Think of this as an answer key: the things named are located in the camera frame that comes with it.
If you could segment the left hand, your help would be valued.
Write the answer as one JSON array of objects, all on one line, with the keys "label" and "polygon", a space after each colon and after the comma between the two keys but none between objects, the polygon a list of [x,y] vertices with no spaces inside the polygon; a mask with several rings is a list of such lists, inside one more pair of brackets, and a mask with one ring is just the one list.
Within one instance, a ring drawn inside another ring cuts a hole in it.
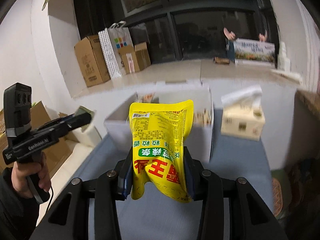
[{"label": "left hand", "polygon": [[14,163],[11,181],[14,190],[23,198],[33,198],[33,194],[28,186],[27,176],[36,174],[39,177],[39,187],[45,192],[49,192],[51,188],[51,180],[46,164],[46,155],[44,152],[41,153],[40,163],[27,163],[19,164]]}]

